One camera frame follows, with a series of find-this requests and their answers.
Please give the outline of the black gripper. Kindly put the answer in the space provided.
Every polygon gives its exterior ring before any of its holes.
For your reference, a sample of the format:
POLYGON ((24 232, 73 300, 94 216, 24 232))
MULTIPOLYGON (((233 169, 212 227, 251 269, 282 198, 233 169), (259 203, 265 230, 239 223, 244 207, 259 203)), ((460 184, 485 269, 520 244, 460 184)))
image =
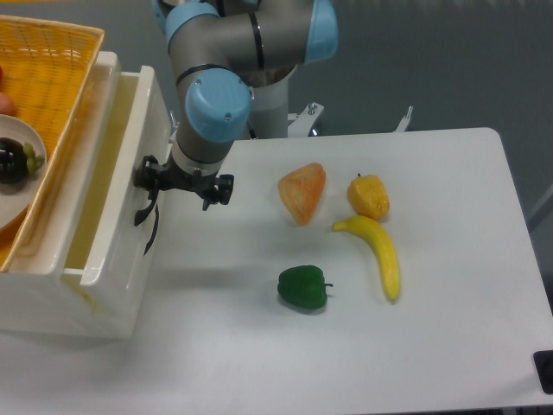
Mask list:
POLYGON ((200 163, 186 156, 180 149, 172 149, 165 164, 160 164, 154 155, 144 156, 134 172, 133 183, 148 192, 148 199, 155 203, 159 192, 178 189, 197 195, 203 200, 202 210, 212 205, 229 204, 234 175, 221 175, 220 162, 200 163))

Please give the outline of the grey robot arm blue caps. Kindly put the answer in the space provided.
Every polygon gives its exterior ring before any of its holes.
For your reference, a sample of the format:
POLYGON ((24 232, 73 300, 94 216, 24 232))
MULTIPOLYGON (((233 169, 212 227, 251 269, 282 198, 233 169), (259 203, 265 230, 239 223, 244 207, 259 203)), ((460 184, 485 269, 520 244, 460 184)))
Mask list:
POLYGON ((245 77, 331 58, 339 43, 329 1, 154 1, 166 36, 181 102, 181 122, 168 159, 145 156, 134 185, 148 191, 197 194, 208 208, 228 204, 233 177, 219 170, 232 144, 249 129, 251 89, 245 77))

